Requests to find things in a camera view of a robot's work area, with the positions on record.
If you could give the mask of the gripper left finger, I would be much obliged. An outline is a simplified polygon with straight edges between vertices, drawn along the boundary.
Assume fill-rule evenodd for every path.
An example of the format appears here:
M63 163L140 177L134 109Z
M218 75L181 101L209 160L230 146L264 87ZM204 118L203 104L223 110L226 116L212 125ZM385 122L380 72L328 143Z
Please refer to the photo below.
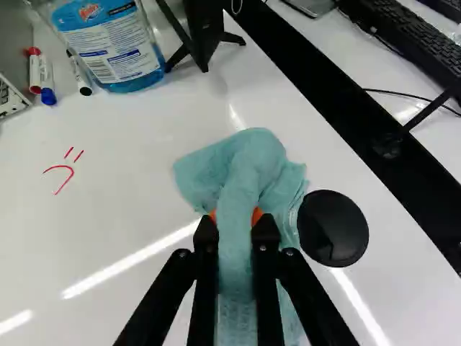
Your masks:
M218 298L218 242L215 217L201 217L194 250L177 249L151 284L115 345L162 345L187 291L194 286L187 345L214 345Z

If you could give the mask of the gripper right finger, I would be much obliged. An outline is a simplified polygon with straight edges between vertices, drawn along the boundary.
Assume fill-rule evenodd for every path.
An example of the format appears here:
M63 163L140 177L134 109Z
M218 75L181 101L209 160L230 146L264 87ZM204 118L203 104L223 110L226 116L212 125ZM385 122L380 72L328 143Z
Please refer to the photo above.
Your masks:
M280 283L311 345L358 345L301 252L279 248L280 232L272 214L255 208L251 225L258 344L285 344L277 290Z

